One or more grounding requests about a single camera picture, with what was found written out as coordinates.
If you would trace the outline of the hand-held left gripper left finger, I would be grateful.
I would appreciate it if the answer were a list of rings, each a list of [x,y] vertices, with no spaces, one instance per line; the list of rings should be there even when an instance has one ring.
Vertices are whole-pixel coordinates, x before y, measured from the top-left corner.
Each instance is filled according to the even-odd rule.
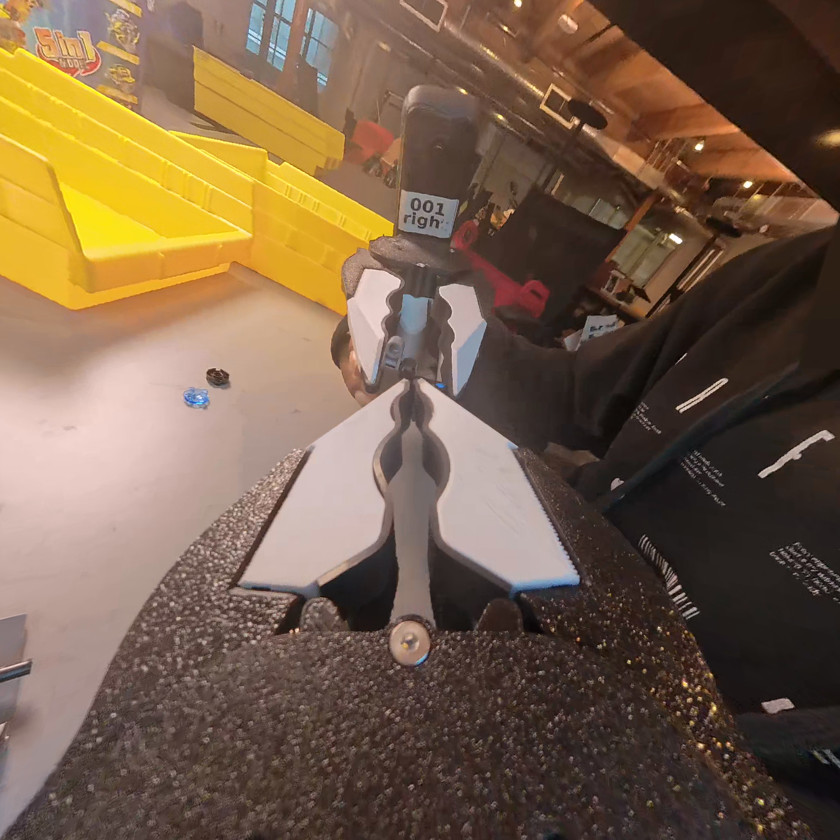
[[[398,560],[391,483],[403,465],[412,385],[399,381],[305,452],[235,580],[304,605],[322,597],[354,631],[392,618]]]

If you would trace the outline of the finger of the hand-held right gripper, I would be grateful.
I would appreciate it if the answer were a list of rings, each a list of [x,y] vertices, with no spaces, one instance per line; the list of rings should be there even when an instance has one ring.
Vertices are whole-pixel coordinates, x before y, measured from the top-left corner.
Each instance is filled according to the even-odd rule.
[[[463,283],[440,286],[434,298],[437,380],[459,397],[474,369],[487,331],[476,289]]]
[[[348,300],[350,336],[366,387],[380,386],[392,297],[402,287],[403,280],[386,269],[363,269]]]

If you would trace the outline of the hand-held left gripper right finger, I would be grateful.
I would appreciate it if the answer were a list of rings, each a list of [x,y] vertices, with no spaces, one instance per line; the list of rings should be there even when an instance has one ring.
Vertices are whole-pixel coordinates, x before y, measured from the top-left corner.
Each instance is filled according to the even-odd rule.
[[[429,594],[440,629],[476,629],[489,604],[574,591],[574,556],[515,444],[425,381],[413,387],[429,512]]]

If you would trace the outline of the small black grey brick assembly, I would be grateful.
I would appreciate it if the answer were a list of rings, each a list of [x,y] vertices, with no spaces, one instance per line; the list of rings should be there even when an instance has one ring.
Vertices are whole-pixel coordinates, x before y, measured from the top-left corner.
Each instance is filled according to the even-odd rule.
[[[418,332],[398,325],[387,340],[381,360],[381,385],[383,389],[397,386],[391,404],[393,418],[400,415],[404,398],[411,397],[408,382],[423,379],[450,396],[441,373],[440,336],[441,329],[434,324]]]

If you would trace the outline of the person's right forearm black sleeve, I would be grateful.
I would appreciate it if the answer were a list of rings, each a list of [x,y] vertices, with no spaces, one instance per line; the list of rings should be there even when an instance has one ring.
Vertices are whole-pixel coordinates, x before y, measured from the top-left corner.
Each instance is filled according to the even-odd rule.
[[[702,410],[798,361],[820,269],[838,226],[737,255],[651,319],[543,349],[488,322],[460,403],[518,445],[604,455],[637,406],[671,434]]]

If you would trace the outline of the person's right hand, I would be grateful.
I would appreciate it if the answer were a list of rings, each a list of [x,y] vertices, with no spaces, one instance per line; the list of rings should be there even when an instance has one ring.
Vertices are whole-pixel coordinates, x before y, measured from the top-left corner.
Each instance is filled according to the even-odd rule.
[[[344,385],[352,398],[360,406],[366,406],[372,402],[376,394],[370,393],[366,389],[363,373],[350,336],[347,316],[339,321],[333,331],[330,353],[332,362],[341,372]]]

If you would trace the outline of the red plastic cart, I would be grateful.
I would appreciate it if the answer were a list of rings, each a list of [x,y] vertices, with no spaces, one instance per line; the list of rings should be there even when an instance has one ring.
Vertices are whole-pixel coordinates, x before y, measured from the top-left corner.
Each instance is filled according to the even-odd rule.
[[[474,249],[478,233],[478,224],[468,220],[457,227],[451,244],[466,257],[469,267],[490,285],[494,308],[540,320],[550,299],[550,290],[531,277],[523,283],[517,282],[478,255]]]

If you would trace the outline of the paned window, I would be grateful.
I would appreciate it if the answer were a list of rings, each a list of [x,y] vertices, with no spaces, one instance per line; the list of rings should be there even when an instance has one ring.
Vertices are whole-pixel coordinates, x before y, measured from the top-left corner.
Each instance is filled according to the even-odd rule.
[[[263,58],[269,67],[282,71],[286,64],[294,13],[301,2],[254,1],[250,6],[246,52]],[[303,28],[299,57],[316,72],[318,89],[324,91],[329,81],[340,28],[317,8],[308,9]]]

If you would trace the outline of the open-front yellow plastic bin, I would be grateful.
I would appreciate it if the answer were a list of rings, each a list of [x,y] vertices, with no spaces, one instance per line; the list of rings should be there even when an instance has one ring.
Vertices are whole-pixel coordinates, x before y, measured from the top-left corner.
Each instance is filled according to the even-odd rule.
[[[251,234],[58,133],[2,136],[1,274],[79,310],[223,272]]]

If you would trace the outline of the person's black printed hoodie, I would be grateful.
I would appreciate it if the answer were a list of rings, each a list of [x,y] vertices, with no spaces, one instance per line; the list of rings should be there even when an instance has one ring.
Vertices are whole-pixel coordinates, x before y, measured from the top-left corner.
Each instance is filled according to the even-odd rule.
[[[680,360],[577,485],[665,579],[750,745],[838,838],[838,372]]]

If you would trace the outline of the yellow open storage bin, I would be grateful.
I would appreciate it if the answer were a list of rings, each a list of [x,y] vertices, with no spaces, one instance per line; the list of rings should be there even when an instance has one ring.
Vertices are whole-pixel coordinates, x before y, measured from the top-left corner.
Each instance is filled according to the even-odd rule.
[[[23,49],[2,49],[2,102],[253,234],[254,179]]]

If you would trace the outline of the grey panel brick assembly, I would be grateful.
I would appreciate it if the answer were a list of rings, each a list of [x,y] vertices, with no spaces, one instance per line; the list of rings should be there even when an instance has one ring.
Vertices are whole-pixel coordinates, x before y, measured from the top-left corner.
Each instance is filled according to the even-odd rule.
[[[20,613],[1,619],[1,667],[32,659],[26,655],[27,615]],[[1,725],[12,719],[24,677],[1,685]]]

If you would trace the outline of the toy robot kit box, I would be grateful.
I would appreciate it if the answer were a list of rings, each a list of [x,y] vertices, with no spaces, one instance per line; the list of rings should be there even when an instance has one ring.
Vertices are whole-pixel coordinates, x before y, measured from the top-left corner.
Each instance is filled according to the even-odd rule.
[[[138,112],[154,1],[2,1],[2,47],[25,49]]]

